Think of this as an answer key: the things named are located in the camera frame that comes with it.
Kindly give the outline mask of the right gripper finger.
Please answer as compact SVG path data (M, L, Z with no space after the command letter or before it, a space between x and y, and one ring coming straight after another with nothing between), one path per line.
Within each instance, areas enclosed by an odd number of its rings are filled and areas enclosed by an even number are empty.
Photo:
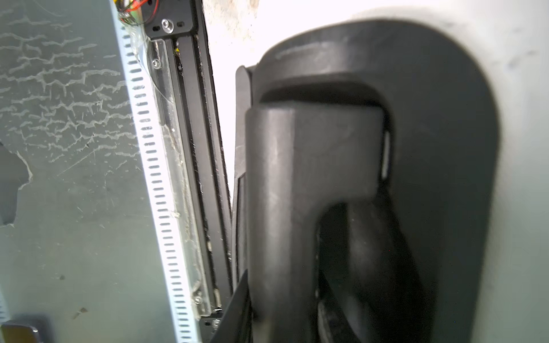
M251 297L247 270L241 277L230 304L210 342L251 342Z

